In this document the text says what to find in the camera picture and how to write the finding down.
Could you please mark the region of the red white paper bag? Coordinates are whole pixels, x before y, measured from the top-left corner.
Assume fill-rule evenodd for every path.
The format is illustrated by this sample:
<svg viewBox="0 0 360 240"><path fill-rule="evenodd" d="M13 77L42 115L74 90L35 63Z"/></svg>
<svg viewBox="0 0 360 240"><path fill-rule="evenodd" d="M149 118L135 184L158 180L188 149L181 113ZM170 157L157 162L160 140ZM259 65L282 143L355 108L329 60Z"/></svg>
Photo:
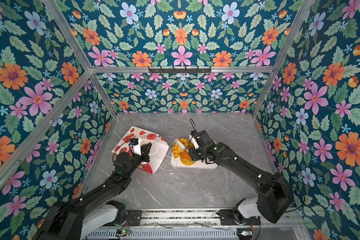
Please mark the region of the red white paper bag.
<svg viewBox="0 0 360 240"><path fill-rule="evenodd" d="M168 143L159 134L132 126L112 150L112 161L121 165L128 158L140 157L138 168L154 175L168 150Z"/></svg>

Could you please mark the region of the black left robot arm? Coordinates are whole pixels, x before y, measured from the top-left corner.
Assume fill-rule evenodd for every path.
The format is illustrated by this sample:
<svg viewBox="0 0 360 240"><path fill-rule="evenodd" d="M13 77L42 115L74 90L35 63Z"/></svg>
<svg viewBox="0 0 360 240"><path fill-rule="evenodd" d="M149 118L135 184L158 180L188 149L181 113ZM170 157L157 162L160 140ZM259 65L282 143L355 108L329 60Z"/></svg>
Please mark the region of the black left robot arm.
<svg viewBox="0 0 360 240"><path fill-rule="evenodd" d="M141 163L149 162L150 148L151 144L142 146L139 155L118 154L115 170L104 183L69 202L56 202L33 239L80 240L114 220L124 223L125 205L112 198L126 190Z"/></svg>

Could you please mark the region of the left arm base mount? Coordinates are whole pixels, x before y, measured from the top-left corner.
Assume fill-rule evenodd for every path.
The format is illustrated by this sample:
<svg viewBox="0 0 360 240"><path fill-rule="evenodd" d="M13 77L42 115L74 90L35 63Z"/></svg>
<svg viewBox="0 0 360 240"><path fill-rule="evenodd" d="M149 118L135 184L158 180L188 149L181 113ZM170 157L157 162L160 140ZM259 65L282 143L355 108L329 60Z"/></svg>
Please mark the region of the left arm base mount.
<svg viewBox="0 0 360 240"><path fill-rule="evenodd" d="M121 225L122 226L140 226L142 220L141 210L122 210L121 211Z"/></svg>

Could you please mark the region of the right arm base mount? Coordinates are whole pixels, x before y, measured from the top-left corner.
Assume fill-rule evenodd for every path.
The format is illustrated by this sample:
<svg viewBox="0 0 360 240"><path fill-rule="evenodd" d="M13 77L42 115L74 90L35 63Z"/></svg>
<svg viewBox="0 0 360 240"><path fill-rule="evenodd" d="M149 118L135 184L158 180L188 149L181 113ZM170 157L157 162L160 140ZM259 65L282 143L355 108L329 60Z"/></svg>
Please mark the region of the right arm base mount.
<svg viewBox="0 0 360 240"><path fill-rule="evenodd" d="M261 220L257 217L244 218L238 211L231 209L221 209L217 212L220 217L221 225L223 226L260 226Z"/></svg>

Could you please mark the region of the yellow striped croissant bread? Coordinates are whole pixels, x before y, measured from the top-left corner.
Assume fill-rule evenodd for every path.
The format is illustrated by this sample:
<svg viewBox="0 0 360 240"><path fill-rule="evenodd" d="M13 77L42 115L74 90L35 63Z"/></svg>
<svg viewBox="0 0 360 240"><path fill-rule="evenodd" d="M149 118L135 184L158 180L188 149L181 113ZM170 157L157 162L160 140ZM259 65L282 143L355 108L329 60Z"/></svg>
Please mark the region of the yellow striped croissant bread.
<svg viewBox="0 0 360 240"><path fill-rule="evenodd" d="M184 152L182 146L182 143L179 145L177 141L174 142L172 146L172 153L174 159L178 158Z"/></svg>

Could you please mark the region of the small yellow donut bread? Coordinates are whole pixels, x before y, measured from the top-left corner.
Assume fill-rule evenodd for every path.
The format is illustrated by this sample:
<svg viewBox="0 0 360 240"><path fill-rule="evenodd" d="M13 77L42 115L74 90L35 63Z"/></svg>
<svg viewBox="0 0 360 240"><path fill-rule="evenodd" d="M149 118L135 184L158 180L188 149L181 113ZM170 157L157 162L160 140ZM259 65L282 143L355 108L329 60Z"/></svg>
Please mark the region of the small yellow donut bread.
<svg viewBox="0 0 360 240"><path fill-rule="evenodd" d="M192 161L192 160L188 160L188 159L181 159L182 164L186 165L186 166L191 166L194 165L196 162Z"/></svg>

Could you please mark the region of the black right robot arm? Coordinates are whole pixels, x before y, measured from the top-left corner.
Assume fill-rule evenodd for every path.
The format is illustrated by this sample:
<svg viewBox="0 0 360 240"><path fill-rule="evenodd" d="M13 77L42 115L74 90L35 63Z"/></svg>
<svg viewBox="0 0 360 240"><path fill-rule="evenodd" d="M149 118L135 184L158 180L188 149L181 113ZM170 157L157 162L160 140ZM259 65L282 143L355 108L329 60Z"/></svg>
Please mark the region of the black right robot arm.
<svg viewBox="0 0 360 240"><path fill-rule="evenodd" d="M247 162L226 144L215 143L206 131L192 131L190 140L194 145L189 150L192 161L226 168L258 194L256 198L241 201L236 207L243 218L261 216L273 224L279 221L293 201L292 187L281 174L271 174Z"/></svg>

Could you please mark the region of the orange brown croissant bread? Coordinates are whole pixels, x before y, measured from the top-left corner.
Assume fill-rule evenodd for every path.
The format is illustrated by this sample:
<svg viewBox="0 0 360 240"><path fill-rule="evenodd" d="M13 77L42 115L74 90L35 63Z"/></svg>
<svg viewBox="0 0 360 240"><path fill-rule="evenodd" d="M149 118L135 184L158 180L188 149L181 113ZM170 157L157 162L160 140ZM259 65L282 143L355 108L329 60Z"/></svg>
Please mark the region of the orange brown croissant bread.
<svg viewBox="0 0 360 240"><path fill-rule="evenodd" d="M189 154L188 151L182 152L181 155L180 155L180 157L181 157L181 160L182 160L182 161L191 161L191 162L192 162L192 158L191 158L191 156L190 156L190 154Z"/></svg>

